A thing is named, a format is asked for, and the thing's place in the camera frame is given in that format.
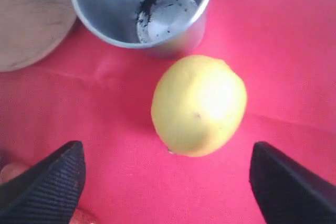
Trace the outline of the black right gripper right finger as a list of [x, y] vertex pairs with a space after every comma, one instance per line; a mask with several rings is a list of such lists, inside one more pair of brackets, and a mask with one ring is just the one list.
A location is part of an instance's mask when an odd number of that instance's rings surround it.
[[253, 146], [249, 182], [266, 223], [335, 223], [335, 185], [267, 142]]

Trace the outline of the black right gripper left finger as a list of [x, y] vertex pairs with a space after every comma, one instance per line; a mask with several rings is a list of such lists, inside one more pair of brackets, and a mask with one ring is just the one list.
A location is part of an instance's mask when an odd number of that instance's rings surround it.
[[69, 223], [86, 181], [81, 141], [70, 141], [1, 185], [1, 223]]

